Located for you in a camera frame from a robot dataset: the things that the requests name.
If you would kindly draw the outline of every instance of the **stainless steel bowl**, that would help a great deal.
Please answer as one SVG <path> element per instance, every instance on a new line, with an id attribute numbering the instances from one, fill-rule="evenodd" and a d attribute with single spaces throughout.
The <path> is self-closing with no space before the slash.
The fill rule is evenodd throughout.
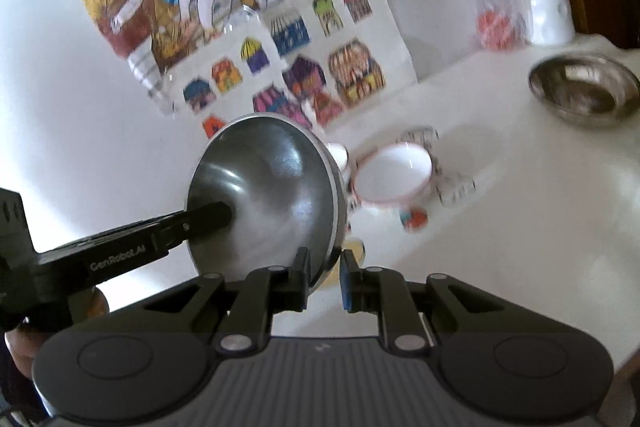
<path id="1" fill-rule="evenodd" d="M 222 129 L 196 167 L 186 208 L 223 201 L 234 220 L 188 243 L 198 272 L 241 280 L 260 267 L 289 266 L 298 247 L 307 247 L 310 285 L 318 286 L 346 229 L 346 198 L 332 163 L 313 134 L 277 114 L 252 114 Z"/>
<path id="2" fill-rule="evenodd" d="M 553 113 L 572 123 L 609 126 L 640 107 L 640 82 L 622 64 L 597 54 L 565 54 L 535 66 L 533 94 Z"/>

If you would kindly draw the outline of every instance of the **white bowl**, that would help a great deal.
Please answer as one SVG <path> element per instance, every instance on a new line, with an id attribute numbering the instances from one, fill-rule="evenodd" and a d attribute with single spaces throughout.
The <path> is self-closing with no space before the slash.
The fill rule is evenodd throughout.
<path id="1" fill-rule="evenodd" d="M 415 143 L 399 143 L 365 160 L 353 180 L 353 192 L 362 203 L 395 206 L 420 194 L 431 179 L 429 153 Z"/>

